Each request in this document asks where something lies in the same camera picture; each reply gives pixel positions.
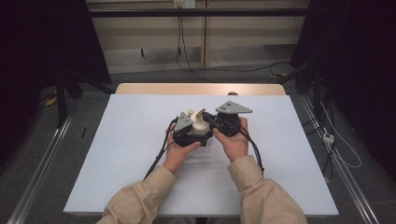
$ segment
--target beige jacket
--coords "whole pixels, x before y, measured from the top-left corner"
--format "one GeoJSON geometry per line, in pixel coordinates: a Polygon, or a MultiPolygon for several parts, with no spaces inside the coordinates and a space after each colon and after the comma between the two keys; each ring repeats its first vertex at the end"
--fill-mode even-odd
{"type": "MultiPolygon", "coordinates": [[[[289,194],[274,180],[262,177],[253,157],[240,158],[228,169],[239,191],[242,223],[307,223],[289,194]]],[[[151,223],[175,182],[172,173],[158,166],[146,180],[114,195],[98,223],[151,223]]]]}

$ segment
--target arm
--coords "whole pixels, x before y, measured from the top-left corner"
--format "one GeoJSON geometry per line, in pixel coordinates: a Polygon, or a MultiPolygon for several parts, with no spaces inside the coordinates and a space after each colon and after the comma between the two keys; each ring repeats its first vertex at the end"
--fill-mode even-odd
{"type": "Polygon", "coordinates": [[[158,166],[144,181],[121,189],[108,202],[99,224],[109,223],[152,223],[157,216],[158,206],[175,185],[174,174],[187,155],[200,146],[199,142],[180,147],[167,136],[168,149],[163,166],[158,166]]]}
{"type": "MultiPolygon", "coordinates": [[[[248,121],[241,119],[248,129],[248,121]]],[[[258,164],[248,156],[248,140],[238,133],[227,137],[213,130],[230,159],[230,174],[238,188],[242,223],[306,223],[300,206],[275,181],[264,179],[258,164]]]]}

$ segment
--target power strip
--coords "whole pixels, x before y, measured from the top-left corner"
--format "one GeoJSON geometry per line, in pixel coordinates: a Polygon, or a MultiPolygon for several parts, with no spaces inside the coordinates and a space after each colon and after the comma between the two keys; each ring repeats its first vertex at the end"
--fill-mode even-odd
{"type": "Polygon", "coordinates": [[[175,8],[195,8],[195,0],[174,0],[175,8]]]}
{"type": "Polygon", "coordinates": [[[322,135],[323,142],[331,145],[334,142],[334,135],[330,133],[323,133],[322,135]]]}

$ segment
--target table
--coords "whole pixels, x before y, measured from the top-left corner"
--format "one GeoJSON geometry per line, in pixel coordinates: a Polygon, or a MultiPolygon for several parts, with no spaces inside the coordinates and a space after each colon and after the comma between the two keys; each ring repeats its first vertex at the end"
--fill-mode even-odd
{"type": "MultiPolygon", "coordinates": [[[[143,178],[162,144],[164,131],[157,130],[165,129],[179,110],[193,102],[211,112],[229,99],[253,109],[246,117],[254,120],[249,130],[262,154],[265,176],[278,182],[307,216],[337,215],[290,98],[274,84],[121,84],[110,98],[64,211],[101,214],[115,192],[143,178]],[[240,95],[223,95],[230,91],[240,95]]],[[[226,169],[229,161],[219,142],[211,140],[209,147],[191,153],[177,172],[159,217],[239,215],[239,195],[226,169]]]]}

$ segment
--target metal rail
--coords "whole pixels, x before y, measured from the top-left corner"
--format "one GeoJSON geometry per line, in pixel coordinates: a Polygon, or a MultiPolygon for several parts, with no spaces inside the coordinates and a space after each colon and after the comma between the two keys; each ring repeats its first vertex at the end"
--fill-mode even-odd
{"type": "Polygon", "coordinates": [[[7,224],[22,224],[25,221],[30,211],[30,208],[32,207],[32,204],[35,201],[35,197],[37,193],[40,191],[41,185],[46,177],[46,174],[50,169],[52,161],[56,156],[56,152],[58,151],[58,148],[61,145],[62,140],[64,139],[64,136],[70,125],[71,119],[77,110],[78,102],[79,100],[74,101],[74,104],[72,104],[70,113],[66,117],[64,124],[59,129],[56,130],[44,154],[43,159],[41,160],[40,164],[35,170],[35,174],[30,180],[25,191],[23,192],[7,224]]]}
{"type": "MultiPolygon", "coordinates": [[[[311,108],[313,108],[313,105],[309,99],[305,99],[305,97],[300,95],[300,99],[303,103],[303,106],[306,110],[306,113],[308,114],[309,118],[312,119],[312,122],[315,126],[315,128],[319,127],[318,121],[315,120],[315,115],[314,112],[312,111],[311,108]]],[[[321,139],[322,136],[322,131],[318,129],[318,135],[319,138],[321,139]]],[[[326,145],[326,150],[328,153],[330,153],[330,147],[326,145]]],[[[341,158],[340,153],[338,152],[337,148],[335,147],[333,150],[335,153],[337,153],[337,156],[341,158]]],[[[349,192],[349,195],[351,196],[354,204],[358,208],[359,212],[361,213],[361,217],[364,220],[364,223],[367,224],[379,224],[379,219],[376,217],[374,209],[370,205],[370,202],[367,200],[366,196],[364,195],[363,191],[358,185],[358,182],[356,182],[355,178],[353,177],[352,173],[350,173],[349,168],[340,162],[337,158],[335,158],[334,153],[332,154],[332,162],[337,169],[338,173],[341,176],[341,179],[343,180],[347,191],[349,192]]]]}
{"type": "Polygon", "coordinates": [[[333,13],[331,8],[185,8],[185,9],[91,9],[57,10],[42,9],[35,13],[40,15],[90,16],[93,18],[111,17],[304,17],[310,15],[324,16],[333,13]]]}

